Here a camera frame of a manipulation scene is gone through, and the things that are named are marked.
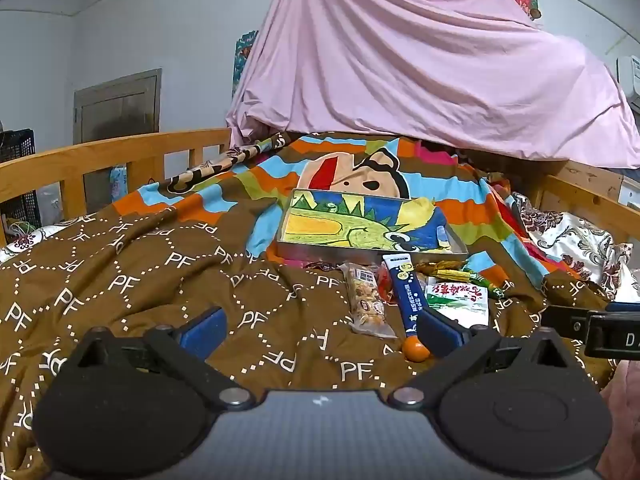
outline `orange ball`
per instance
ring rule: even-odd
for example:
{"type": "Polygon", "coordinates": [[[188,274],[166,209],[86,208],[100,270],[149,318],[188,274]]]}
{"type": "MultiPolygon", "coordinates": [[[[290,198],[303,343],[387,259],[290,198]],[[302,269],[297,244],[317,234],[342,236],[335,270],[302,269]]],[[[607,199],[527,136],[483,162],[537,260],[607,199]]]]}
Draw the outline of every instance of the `orange ball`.
{"type": "Polygon", "coordinates": [[[423,345],[417,335],[411,335],[402,343],[404,357],[414,363],[421,363],[431,355],[429,349],[423,345]]]}

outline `black plastic basket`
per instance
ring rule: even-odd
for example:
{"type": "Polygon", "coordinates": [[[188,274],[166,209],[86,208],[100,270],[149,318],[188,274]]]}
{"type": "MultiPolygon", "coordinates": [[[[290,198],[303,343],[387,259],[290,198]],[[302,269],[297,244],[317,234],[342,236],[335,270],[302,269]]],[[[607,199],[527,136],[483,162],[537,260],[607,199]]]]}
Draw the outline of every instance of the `black plastic basket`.
{"type": "MultiPolygon", "coordinates": [[[[0,132],[0,162],[33,155],[34,153],[33,130],[0,132]]],[[[0,213],[9,218],[28,222],[34,227],[42,227],[35,191],[30,191],[0,203],[0,213]]]]}

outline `door frame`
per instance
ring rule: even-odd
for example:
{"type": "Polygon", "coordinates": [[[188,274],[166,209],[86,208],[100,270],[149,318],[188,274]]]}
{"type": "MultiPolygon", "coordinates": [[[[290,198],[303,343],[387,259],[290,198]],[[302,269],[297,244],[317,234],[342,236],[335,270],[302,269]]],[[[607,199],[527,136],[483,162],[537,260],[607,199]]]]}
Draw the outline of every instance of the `door frame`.
{"type": "Polygon", "coordinates": [[[124,83],[131,83],[140,79],[147,79],[155,77],[156,78],[156,88],[155,88],[155,101],[154,101],[154,132],[160,131],[160,87],[162,81],[162,69],[156,68],[153,70],[147,70],[146,72],[138,72],[136,74],[126,75],[124,77],[119,77],[112,81],[107,81],[105,83],[100,83],[99,85],[89,86],[88,88],[82,88],[80,90],[76,90],[74,92],[74,144],[82,143],[82,130],[80,125],[82,121],[78,121],[78,115],[82,113],[82,106],[85,106],[87,102],[84,101],[89,94],[95,92],[97,90],[104,90],[111,86],[116,86],[124,83]]]}

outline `door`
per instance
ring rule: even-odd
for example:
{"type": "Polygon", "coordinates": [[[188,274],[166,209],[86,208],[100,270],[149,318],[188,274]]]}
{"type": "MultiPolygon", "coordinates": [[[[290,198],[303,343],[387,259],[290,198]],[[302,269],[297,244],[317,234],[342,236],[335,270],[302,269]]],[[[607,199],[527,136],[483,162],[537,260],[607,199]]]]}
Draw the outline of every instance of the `door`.
{"type": "MultiPolygon", "coordinates": [[[[162,70],[149,70],[78,90],[74,95],[74,144],[157,132],[162,70]]],[[[84,176],[87,212],[111,203],[111,168],[84,176]]]]}

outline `round black disc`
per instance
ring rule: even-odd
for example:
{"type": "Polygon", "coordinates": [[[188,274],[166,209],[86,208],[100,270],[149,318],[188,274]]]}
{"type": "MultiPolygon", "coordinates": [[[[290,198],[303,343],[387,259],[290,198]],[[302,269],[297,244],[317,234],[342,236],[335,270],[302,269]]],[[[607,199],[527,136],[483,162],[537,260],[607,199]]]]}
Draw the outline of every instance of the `round black disc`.
{"type": "Polygon", "coordinates": [[[60,379],[33,431],[48,462],[75,476],[142,476],[178,462],[204,433],[202,400],[172,378],[88,367],[60,379]]]}
{"type": "Polygon", "coordinates": [[[594,386],[578,370],[527,368],[454,386],[440,404],[442,431],[476,462],[504,474],[560,474],[593,463],[611,432],[594,386]]]}

